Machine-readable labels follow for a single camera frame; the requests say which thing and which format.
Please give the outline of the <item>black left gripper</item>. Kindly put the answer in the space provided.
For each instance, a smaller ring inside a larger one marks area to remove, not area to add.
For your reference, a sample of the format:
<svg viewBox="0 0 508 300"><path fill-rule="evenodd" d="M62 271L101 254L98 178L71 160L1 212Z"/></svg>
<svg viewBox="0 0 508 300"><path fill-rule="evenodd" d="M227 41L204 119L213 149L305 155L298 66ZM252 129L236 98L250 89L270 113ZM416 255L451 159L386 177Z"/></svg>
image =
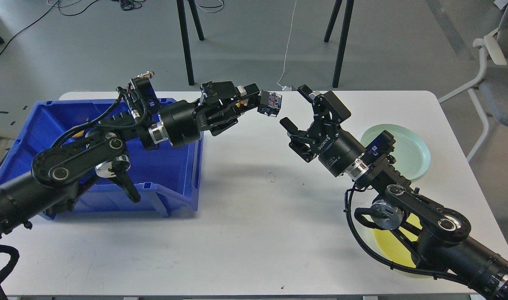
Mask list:
<svg viewBox="0 0 508 300"><path fill-rule="evenodd" d="M255 99L260 95L256 84L236 87L231 81L210 81L203 83L200 89L199 104L204 106L206 118L204 130L213 136L237 124L243 113L256 108ZM180 100L159 109L159 120L172 147L181 148L202 138L194 118L195 107L195 103Z"/></svg>

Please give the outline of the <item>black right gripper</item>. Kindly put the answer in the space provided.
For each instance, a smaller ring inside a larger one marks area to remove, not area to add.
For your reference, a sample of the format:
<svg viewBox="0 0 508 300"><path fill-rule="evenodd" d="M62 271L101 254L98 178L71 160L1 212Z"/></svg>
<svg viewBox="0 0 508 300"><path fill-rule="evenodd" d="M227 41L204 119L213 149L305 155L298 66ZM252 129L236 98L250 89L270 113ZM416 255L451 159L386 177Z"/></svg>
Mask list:
<svg viewBox="0 0 508 300"><path fill-rule="evenodd" d="M349 109L334 92L314 92L306 84L298 92L312 105L314 121L307 131L298 127L287 117L279 121L290 137L289 148L304 161L315 158L334 176L340 176L366 148L340 123L351 116Z"/></svg>

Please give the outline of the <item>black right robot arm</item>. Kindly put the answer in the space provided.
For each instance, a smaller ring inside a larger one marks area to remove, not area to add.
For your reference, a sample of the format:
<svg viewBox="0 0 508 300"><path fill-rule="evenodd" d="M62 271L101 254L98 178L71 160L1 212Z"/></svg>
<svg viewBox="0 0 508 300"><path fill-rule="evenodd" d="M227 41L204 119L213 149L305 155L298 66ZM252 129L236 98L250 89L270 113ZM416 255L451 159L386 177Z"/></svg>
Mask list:
<svg viewBox="0 0 508 300"><path fill-rule="evenodd" d="M487 300L508 300L508 261L470 237L471 224L461 213L423 196L393 167L395 139L382 131L364 147L341 128L351 116L332 92L298 92L312 105L313 123L300 130L288 118L280 124L289 147L304 161L318 158L334 177L347 173L354 185L345 192L351 233L374 260L391 269L466 285ZM353 220L387 230L410 252L414 267L382 257L359 236Z"/></svg>

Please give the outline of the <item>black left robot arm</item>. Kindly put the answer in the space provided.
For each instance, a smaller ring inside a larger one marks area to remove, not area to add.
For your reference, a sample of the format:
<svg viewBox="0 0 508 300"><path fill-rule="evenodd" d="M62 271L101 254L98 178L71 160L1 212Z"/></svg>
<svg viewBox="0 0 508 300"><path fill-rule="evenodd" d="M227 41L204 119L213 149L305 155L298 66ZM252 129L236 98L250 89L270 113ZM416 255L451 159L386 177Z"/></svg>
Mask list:
<svg viewBox="0 0 508 300"><path fill-rule="evenodd" d="M20 225L32 228L39 213L72 210L79 196L106 178L121 187L133 203L141 197L128 176L126 143L138 138L146 150L159 143L181 147L199 140L203 131L219 135L237 124L245 112L271 109L270 93L256 84L232 82L202 84L193 102L162 105L151 85L154 73L133 78L117 87L118 97L105 112L62 133L50 148L39 152L31 170L0 185L0 239ZM0 300L7 298L1 283L19 260L17 249L0 245Z"/></svg>

